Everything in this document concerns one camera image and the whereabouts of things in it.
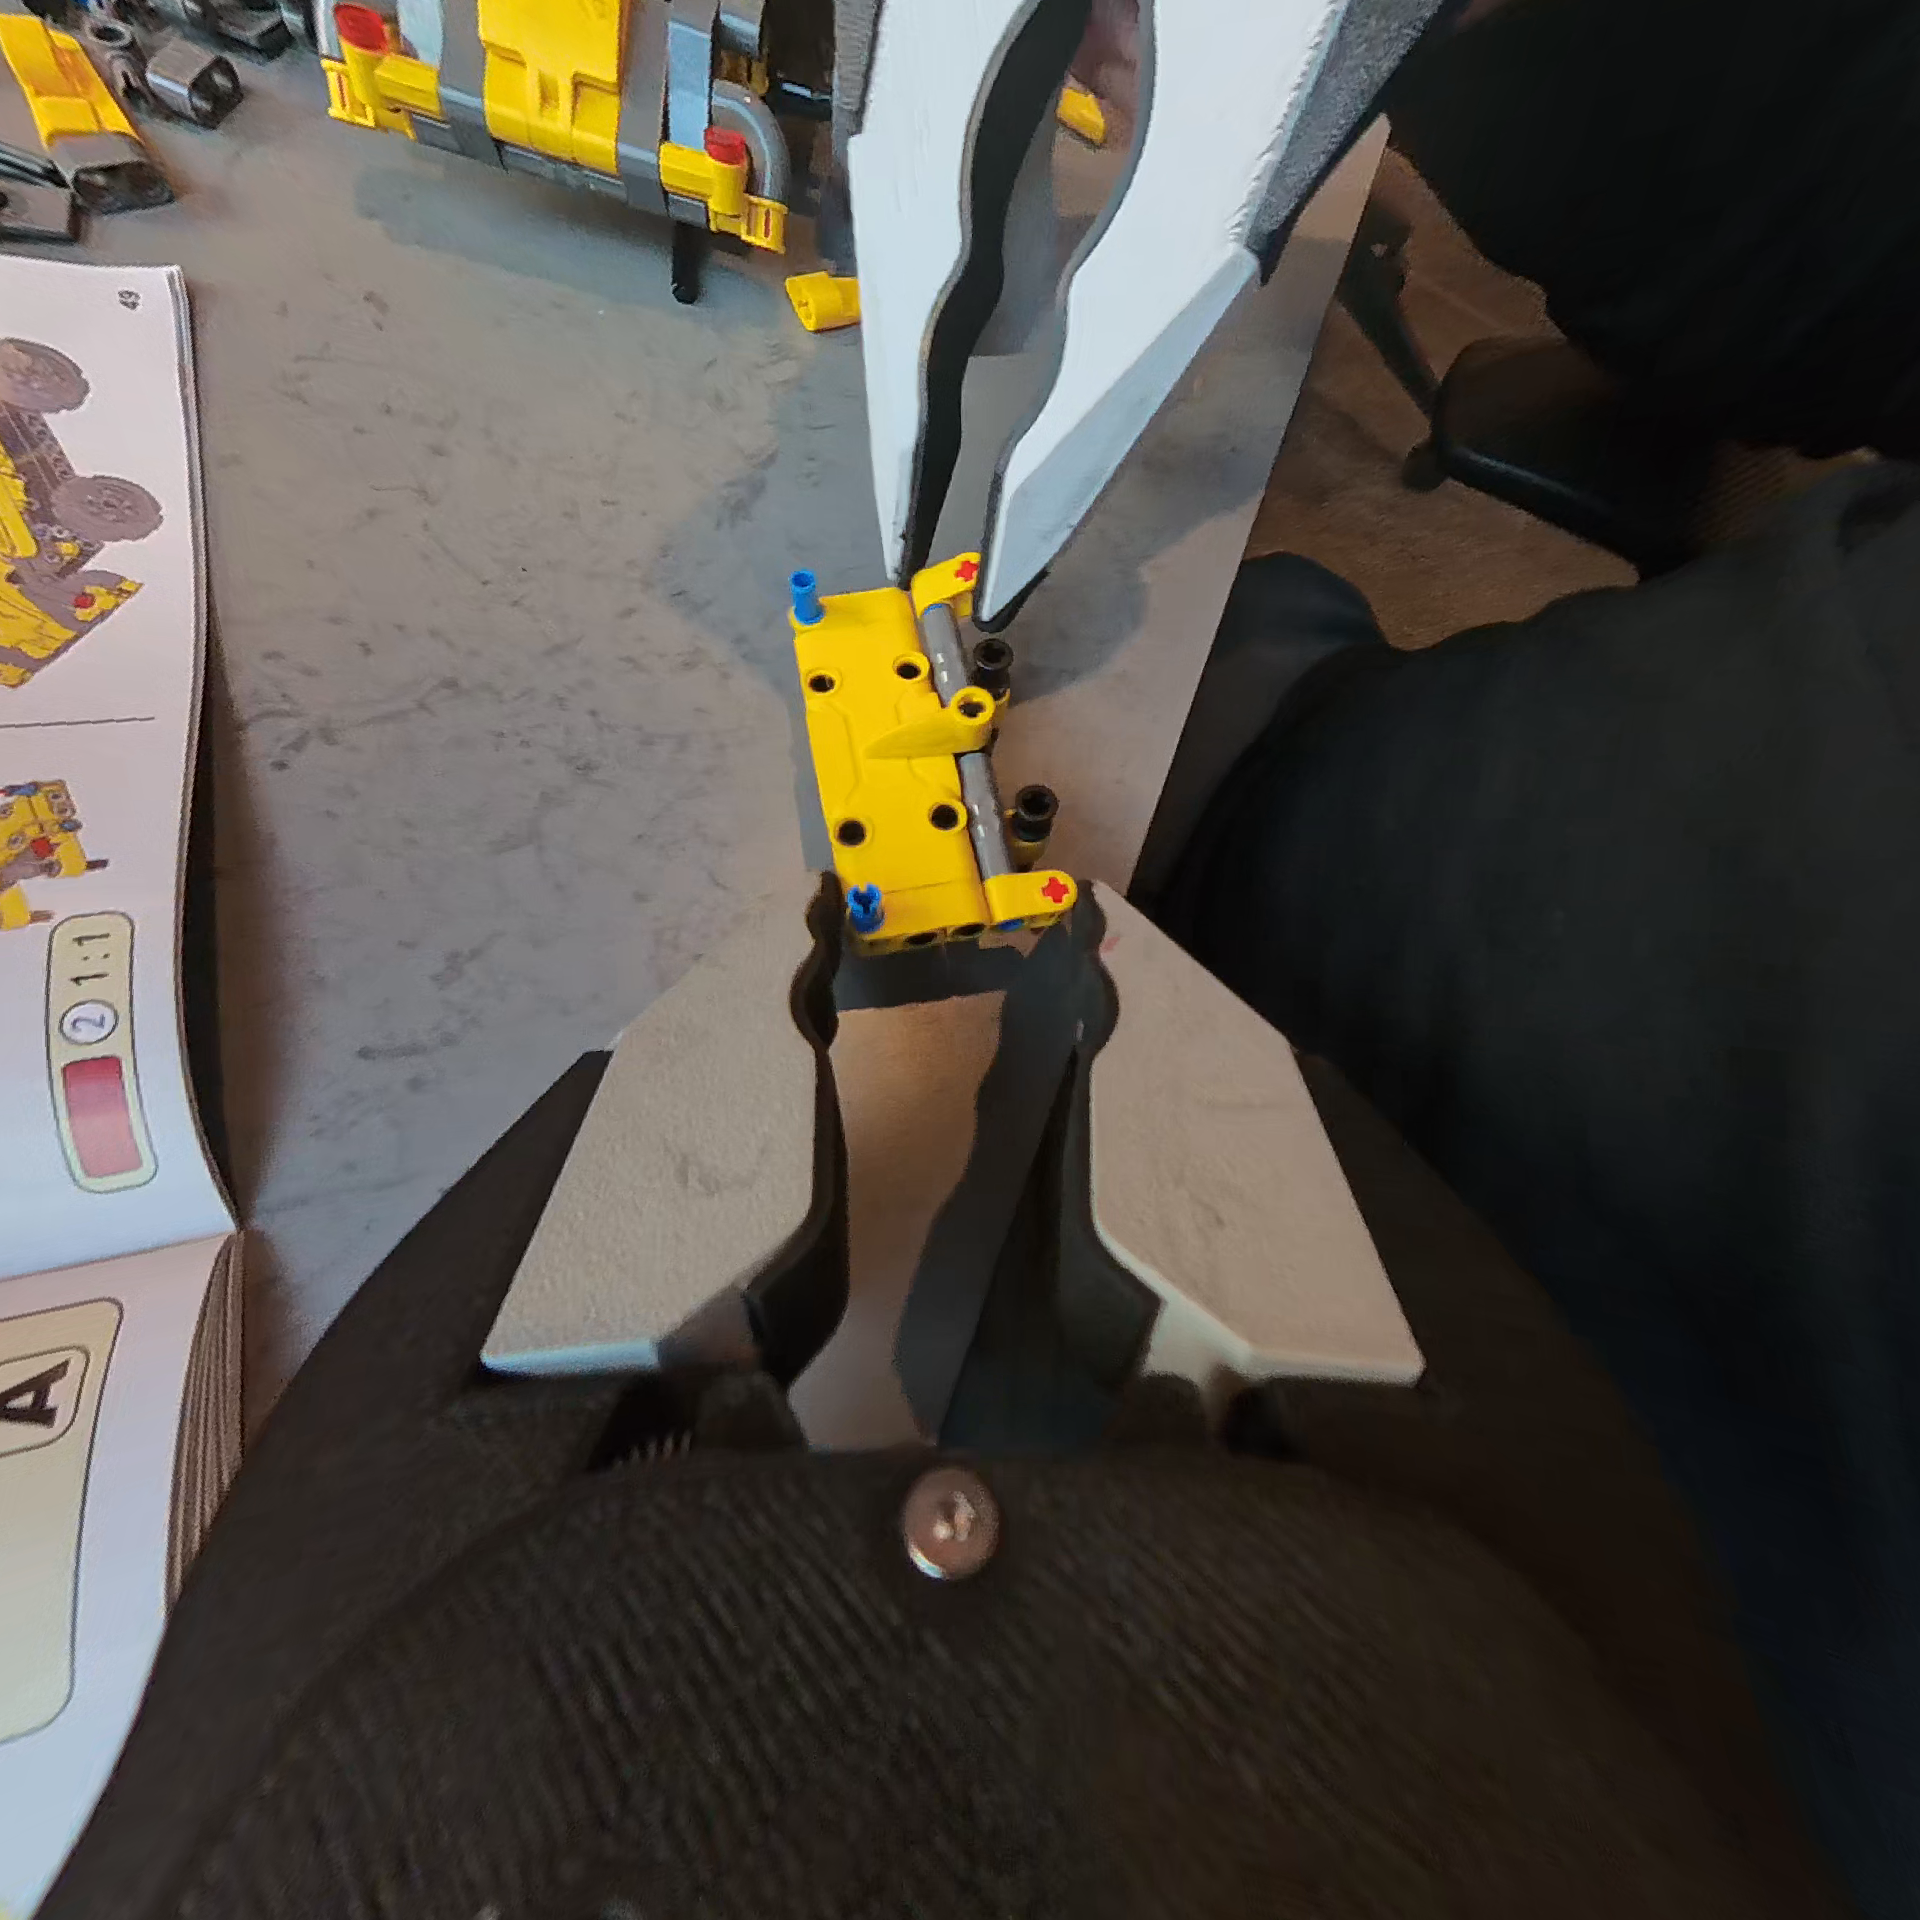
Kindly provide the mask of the yellow brick vehicle model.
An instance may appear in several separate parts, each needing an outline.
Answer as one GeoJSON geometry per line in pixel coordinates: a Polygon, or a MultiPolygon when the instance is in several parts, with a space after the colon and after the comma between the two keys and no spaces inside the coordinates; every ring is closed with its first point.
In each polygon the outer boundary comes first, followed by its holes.
{"type": "Polygon", "coordinates": [[[325,3],[328,112],[672,226],[675,299],[714,238],[784,253],[789,131],[832,112],[832,4],[325,3]]]}

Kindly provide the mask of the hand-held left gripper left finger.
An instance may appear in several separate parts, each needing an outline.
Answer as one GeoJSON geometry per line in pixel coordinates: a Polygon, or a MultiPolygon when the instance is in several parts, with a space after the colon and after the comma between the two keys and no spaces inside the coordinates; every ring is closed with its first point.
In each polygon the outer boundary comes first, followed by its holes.
{"type": "Polygon", "coordinates": [[[617,1041],[483,1345],[499,1376],[794,1385],[848,1308],[822,874],[764,904],[617,1041]]]}

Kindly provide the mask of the instruction booklet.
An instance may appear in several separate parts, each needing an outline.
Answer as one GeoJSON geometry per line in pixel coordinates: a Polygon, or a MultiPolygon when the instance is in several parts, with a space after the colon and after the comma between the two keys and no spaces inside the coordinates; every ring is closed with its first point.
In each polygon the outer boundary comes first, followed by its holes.
{"type": "Polygon", "coordinates": [[[185,280],[4,256],[2,1884],[74,1849],[242,1448],[182,896],[206,651],[185,280]]]}

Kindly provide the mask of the person's dark clothing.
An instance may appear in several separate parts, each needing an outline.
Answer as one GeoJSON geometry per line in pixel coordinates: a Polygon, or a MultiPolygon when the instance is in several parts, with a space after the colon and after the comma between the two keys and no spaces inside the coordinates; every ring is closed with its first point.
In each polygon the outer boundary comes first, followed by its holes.
{"type": "Polygon", "coordinates": [[[1157,899],[1596,1346],[1867,1915],[1918,1882],[1916,589],[1912,464],[1411,653],[1251,561],[1157,899]]]}

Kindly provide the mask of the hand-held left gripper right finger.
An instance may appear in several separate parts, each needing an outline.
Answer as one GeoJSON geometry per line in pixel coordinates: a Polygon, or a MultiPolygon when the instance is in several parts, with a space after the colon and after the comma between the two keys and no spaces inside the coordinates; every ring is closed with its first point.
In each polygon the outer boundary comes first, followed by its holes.
{"type": "Polygon", "coordinates": [[[1067,1445],[1139,1376],[1206,1412],[1425,1355],[1292,1045],[1113,886],[996,953],[968,1161],[904,1308],[928,1438],[1067,1445]]]}

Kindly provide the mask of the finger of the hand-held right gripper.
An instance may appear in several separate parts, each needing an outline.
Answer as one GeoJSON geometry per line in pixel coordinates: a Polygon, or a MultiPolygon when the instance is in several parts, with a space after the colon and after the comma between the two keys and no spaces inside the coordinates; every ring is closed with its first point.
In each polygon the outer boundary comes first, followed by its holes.
{"type": "Polygon", "coordinates": [[[1142,107],[1118,196],[1073,253],[1059,363],[992,486],[976,621],[1000,627],[1258,275],[1252,230],[1344,3],[1142,9],[1142,107]]]}
{"type": "Polygon", "coordinates": [[[896,585],[930,557],[1017,178],[1086,26],[1086,3],[878,8],[846,168],[873,497],[896,585]]]}

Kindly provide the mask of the small yellow brick assembly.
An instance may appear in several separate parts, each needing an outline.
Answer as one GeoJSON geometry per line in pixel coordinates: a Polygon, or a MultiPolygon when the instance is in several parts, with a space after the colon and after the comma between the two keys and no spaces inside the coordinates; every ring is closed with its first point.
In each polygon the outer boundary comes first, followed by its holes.
{"type": "Polygon", "coordinates": [[[1059,800],[1001,797],[992,753],[1012,692],[1003,637],[968,640],[978,554],[905,587],[825,593],[789,577],[808,749],[860,953],[1042,932],[1077,904],[1048,864],[1059,800]]]}

